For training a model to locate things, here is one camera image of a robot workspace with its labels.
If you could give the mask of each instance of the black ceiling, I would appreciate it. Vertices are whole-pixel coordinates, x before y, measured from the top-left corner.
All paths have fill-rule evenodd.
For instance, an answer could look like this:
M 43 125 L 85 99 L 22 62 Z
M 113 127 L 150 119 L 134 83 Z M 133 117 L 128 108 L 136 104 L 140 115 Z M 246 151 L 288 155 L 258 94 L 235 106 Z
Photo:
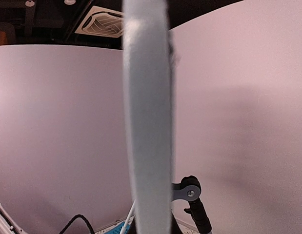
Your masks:
M 171 28 L 198 16 L 241 0 L 168 0 Z M 121 49 L 121 38 L 74 34 L 78 23 L 92 5 L 122 11 L 121 0 L 35 0 L 26 7 L 25 0 L 0 0 L 0 22 L 14 26 L 16 44 L 72 44 Z

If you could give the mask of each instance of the white cable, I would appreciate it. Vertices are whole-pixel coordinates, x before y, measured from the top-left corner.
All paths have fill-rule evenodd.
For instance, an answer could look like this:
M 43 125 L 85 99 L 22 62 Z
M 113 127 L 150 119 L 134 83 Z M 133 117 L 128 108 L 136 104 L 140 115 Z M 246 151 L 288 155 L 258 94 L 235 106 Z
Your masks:
M 136 202 L 136 201 L 134 201 L 133 204 L 132 204 L 132 206 L 131 206 L 131 209 L 130 209 L 129 214 L 128 214 L 127 218 L 126 218 L 125 224 L 124 224 L 123 227 L 121 228 L 120 234 L 125 234 L 126 228 L 127 228 L 127 226 L 128 226 L 129 220 L 130 220 L 130 217 L 132 216 L 133 211 L 134 211 L 135 202 Z

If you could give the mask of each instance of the blue object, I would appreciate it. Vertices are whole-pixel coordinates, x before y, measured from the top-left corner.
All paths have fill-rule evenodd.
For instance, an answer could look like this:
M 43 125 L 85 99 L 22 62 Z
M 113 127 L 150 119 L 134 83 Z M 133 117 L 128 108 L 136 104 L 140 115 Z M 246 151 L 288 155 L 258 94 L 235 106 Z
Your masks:
M 106 234 L 119 234 L 121 232 L 121 228 L 123 227 L 124 224 L 125 224 L 125 222 L 122 222 L 118 226 L 114 227 L 112 230 L 109 230 Z M 126 227 L 125 233 L 128 232 L 129 228 L 130 228 L 130 225 L 128 224 Z

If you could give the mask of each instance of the blurry white post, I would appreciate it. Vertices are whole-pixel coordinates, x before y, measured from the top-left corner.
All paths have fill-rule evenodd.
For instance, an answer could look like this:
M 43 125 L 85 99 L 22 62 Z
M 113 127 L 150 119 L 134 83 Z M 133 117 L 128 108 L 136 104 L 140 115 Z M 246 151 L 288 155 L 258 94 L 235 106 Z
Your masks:
M 172 79 L 165 0 L 124 0 L 124 102 L 139 234 L 171 226 Z

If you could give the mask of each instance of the curved partition wall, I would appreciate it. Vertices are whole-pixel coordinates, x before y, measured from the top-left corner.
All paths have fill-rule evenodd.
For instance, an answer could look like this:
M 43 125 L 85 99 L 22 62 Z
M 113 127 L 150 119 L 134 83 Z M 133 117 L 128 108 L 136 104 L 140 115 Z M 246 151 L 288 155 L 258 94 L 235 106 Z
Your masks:
M 76 214 L 94 229 L 124 218 L 127 167 L 121 51 L 0 46 L 0 200 L 20 226 L 56 234 Z
M 216 234 L 302 233 L 302 0 L 246 0 L 172 31 L 176 181 L 198 177 Z

